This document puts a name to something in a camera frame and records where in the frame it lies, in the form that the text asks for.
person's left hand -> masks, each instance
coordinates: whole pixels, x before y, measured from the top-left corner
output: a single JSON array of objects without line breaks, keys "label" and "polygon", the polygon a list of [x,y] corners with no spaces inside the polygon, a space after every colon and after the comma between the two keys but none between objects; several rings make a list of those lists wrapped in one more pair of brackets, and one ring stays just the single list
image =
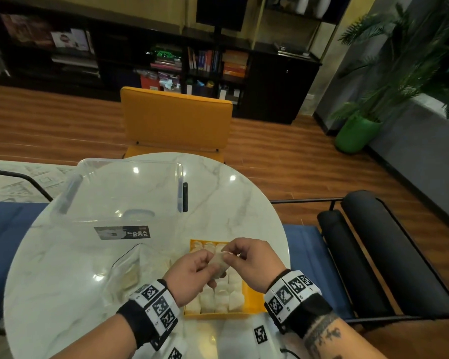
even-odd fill
[{"label": "person's left hand", "polygon": [[213,256],[213,253],[205,249],[188,253],[165,273],[163,279],[178,307],[191,302],[207,283],[210,286],[216,285],[214,280],[211,281],[211,277],[220,270],[220,266],[208,265]]}]

monitor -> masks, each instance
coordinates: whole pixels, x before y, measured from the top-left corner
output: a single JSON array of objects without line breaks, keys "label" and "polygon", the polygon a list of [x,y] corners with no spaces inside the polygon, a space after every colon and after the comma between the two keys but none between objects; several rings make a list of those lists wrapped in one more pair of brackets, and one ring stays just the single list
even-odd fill
[{"label": "monitor", "polygon": [[248,0],[198,0],[196,22],[212,25],[215,34],[221,28],[241,31]]}]

yellow chair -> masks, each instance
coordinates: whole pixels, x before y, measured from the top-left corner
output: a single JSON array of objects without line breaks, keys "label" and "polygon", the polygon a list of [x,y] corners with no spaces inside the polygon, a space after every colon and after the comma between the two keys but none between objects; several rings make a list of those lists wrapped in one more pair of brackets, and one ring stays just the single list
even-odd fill
[{"label": "yellow chair", "polygon": [[124,157],[181,152],[224,162],[233,104],[227,100],[123,87]]}]

table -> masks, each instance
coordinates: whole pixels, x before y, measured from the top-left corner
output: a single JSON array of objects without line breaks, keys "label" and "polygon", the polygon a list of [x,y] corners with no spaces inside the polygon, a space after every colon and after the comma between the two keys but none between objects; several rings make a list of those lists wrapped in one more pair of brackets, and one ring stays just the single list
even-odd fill
[{"label": "table", "polygon": [[[280,219],[264,194],[245,176],[197,155],[158,153],[134,159],[183,165],[184,181],[189,185],[189,211],[185,213],[182,244],[176,248],[180,254],[188,251],[191,237],[230,241],[245,236],[268,241],[290,266]],[[47,359],[113,315],[117,307],[105,306],[102,300],[106,270],[137,242],[116,241],[107,249],[94,246],[87,237],[73,236],[51,223],[53,204],[25,235],[6,281],[5,328],[17,359]],[[164,267],[153,269],[155,274],[166,271]],[[189,344],[186,357],[257,358],[249,337],[253,320],[257,318],[181,320]]]}]

person's right hand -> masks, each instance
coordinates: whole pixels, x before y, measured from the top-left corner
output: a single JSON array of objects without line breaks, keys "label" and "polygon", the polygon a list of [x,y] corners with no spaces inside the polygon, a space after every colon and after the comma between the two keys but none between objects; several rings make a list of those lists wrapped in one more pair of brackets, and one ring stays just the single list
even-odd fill
[{"label": "person's right hand", "polygon": [[224,255],[223,260],[238,272],[248,286],[261,293],[265,293],[274,279],[286,269],[269,243],[259,239],[236,238],[222,251],[240,255]]}]

